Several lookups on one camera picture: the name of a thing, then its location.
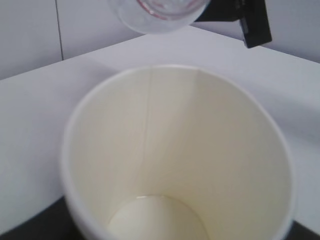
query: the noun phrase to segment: cup bottom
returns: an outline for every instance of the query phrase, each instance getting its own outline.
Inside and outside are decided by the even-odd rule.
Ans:
[[[119,240],[209,240],[190,207],[160,195],[128,202],[114,214],[107,229]]]

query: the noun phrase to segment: white wall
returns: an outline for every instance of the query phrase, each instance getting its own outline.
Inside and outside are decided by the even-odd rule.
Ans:
[[[61,59],[54,0],[0,0],[0,80]]]
[[[139,36],[112,15],[107,1],[58,0],[65,58]],[[273,42],[266,46],[320,63],[320,0],[266,0],[266,6],[273,36]],[[238,22],[195,26],[242,38]]]
[[[110,11],[108,0],[57,0],[64,59],[141,36]]]
[[[0,80],[140,36],[108,0],[0,0]],[[266,0],[273,42],[266,47],[320,63],[320,0]],[[195,26],[242,38],[238,22]]]

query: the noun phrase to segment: white table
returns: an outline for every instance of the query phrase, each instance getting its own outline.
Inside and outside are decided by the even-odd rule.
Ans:
[[[64,125],[96,84],[124,69],[184,64],[225,75],[282,128],[298,175],[295,219],[320,234],[320,64],[194,27],[145,35],[0,81],[0,233],[62,193]]]

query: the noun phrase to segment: cup rim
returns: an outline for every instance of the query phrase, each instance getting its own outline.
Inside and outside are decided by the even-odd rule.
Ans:
[[[213,71],[205,70],[197,66],[187,66],[187,65],[180,65],[180,64],[161,64],[161,65],[142,66],[142,67],[127,69],[105,79],[104,81],[96,85],[92,90],[90,90],[85,95],[84,98],[82,98],[82,100],[78,103],[78,105],[75,107],[75,109],[71,113],[70,118],[67,121],[67,124],[65,126],[63,139],[62,139],[62,147],[60,151],[60,158],[59,158],[60,179],[61,179],[62,188],[63,188],[63,192],[66,198],[68,208],[74,211],[75,215],[77,215],[77,217],[80,218],[82,224],[87,229],[89,229],[90,234],[94,235],[95,238],[99,240],[117,240],[98,221],[94,219],[90,211],[87,209],[87,207],[81,200],[80,195],[76,191],[76,187],[73,183],[73,179],[71,177],[71,172],[70,172],[69,146],[71,143],[71,137],[72,137],[74,126],[76,124],[76,120],[78,119],[82,110],[87,106],[87,104],[95,97],[95,95],[98,92],[100,92],[102,89],[107,87],[112,82],[121,80],[124,76],[128,76],[130,74],[134,74],[136,72],[140,72],[143,70],[151,70],[151,69],[159,69],[159,68],[170,68],[170,69],[176,68],[181,70],[189,69],[194,71],[201,71],[203,73],[215,76],[219,78],[220,81],[223,81],[226,84],[229,84],[235,89],[237,89],[238,91],[240,91],[264,115],[267,122],[273,128],[274,133],[278,137],[280,144],[282,145],[282,148],[285,152],[285,156],[288,162],[290,178],[291,178],[290,200],[288,203],[288,211],[271,240],[284,239],[285,236],[289,233],[290,227],[293,223],[294,213],[295,213],[296,204],[297,204],[296,168],[295,168],[294,161],[284,135],[282,134],[280,128],[278,127],[276,122],[273,120],[273,118],[264,109],[264,107],[245,89],[237,85],[235,82],[233,82],[229,78],[224,77],[223,75],[216,74]]]

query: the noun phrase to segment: white paper cup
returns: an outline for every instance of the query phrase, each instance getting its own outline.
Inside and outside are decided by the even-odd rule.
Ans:
[[[293,165],[278,127],[245,91],[196,67],[132,69],[98,85],[66,128],[61,175],[88,240],[170,240],[196,224],[207,240],[281,240],[293,219]],[[172,203],[127,211],[140,196]]]

